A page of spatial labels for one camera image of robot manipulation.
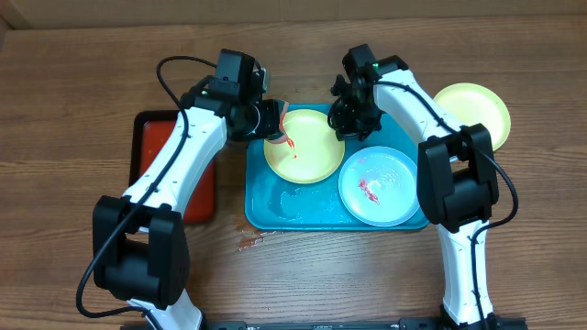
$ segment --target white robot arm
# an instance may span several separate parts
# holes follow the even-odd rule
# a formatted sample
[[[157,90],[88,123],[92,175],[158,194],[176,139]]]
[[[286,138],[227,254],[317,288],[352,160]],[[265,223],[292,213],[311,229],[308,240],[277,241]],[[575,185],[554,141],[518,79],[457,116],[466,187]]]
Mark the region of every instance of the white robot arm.
[[[410,86],[419,93],[432,106],[434,111],[445,120],[454,130],[460,130],[464,124],[457,118],[448,114],[428,96],[415,80],[410,70],[396,70],[386,73],[380,79],[382,82],[400,83]],[[376,84],[374,87],[375,104],[391,116],[414,144],[427,141],[436,136],[442,138],[451,134],[423,107],[422,103],[399,87]],[[444,260],[445,294],[443,299],[444,309],[454,320],[455,324],[473,325],[481,321],[477,308],[475,294],[473,293],[472,266],[471,266],[471,237],[483,226],[482,220],[477,220],[459,228],[458,233],[451,233],[443,225],[437,225],[440,244],[442,246],[442,258]],[[483,232],[478,237],[477,248],[477,274],[478,290],[482,299],[482,310],[485,318],[493,312],[493,306],[489,299],[485,272],[485,236]]]
[[[174,57],[165,61],[189,60]],[[230,138],[284,140],[287,103],[262,100],[268,74],[247,54],[222,49],[215,76],[208,76],[177,100],[182,110],[167,142],[145,173],[122,198],[103,196],[94,208],[94,257],[78,288],[77,306],[88,317],[140,311],[157,330],[198,330],[202,313],[185,291],[190,269],[183,212],[210,160]],[[138,230],[149,243],[128,239]],[[81,304],[83,286],[95,284],[131,307],[91,313]]]

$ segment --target red tray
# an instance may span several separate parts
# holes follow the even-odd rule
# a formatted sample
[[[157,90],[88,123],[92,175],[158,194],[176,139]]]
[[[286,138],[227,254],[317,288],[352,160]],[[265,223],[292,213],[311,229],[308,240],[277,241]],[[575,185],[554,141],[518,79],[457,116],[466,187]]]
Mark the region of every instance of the red tray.
[[[143,175],[172,133],[179,111],[145,111],[135,117],[129,185]],[[201,224],[215,211],[215,164],[208,164],[183,215],[185,224]]]

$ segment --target water residue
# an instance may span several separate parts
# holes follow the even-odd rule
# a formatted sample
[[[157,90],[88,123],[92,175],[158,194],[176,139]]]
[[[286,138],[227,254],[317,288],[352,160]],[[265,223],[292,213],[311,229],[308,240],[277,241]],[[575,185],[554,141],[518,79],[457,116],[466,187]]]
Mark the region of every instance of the water residue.
[[[365,171],[365,176],[371,178],[370,185],[377,185],[383,191],[400,189],[399,173],[393,168],[376,168]]]
[[[321,228],[355,221],[340,201],[337,172],[319,183],[306,185],[263,175],[253,185],[252,196],[255,216],[266,226]]]
[[[276,231],[263,232],[250,224],[244,216],[235,217],[235,228],[240,233],[238,251],[254,248],[265,241],[265,237],[276,234]]]

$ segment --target blue tray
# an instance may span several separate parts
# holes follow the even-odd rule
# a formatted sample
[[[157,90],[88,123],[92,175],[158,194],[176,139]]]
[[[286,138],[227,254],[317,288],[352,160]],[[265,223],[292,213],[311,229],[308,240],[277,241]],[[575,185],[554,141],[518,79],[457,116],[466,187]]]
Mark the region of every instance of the blue tray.
[[[330,104],[290,104],[289,111],[314,109],[327,114]],[[388,115],[382,117],[382,130],[365,141],[347,141],[345,157],[328,178],[313,184],[298,184],[280,178],[267,164],[263,140],[252,141],[247,151],[245,215],[263,230],[419,230],[428,225],[421,209],[406,222],[377,227],[362,223],[343,205],[338,194],[342,164],[360,149],[385,146],[398,149],[417,164],[417,147]]]

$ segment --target red liquid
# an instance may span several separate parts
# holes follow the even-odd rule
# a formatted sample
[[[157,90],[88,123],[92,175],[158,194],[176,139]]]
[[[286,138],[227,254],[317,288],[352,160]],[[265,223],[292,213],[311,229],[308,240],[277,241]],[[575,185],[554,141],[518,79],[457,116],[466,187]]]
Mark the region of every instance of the red liquid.
[[[377,198],[377,195],[375,195],[371,191],[371,189],[369,189],[369,187],[367,187],[367,182],[365,182],[364,180],[361,180],[359,183],[359,188],[361,190],[363,190],[363,192],[365,193],[365,196],[367,196],[372,202],[379,205],[379,198]]]
[[[290,148],[295,151],[295,143],[292,139],[287,138],[287,144],[290,145]],[[297,155],[293,155],[293,159],[297,160]]]
[[[295,150],[295,143],[292,139],[287,138],[287,144],[290,145],[293,150]]]

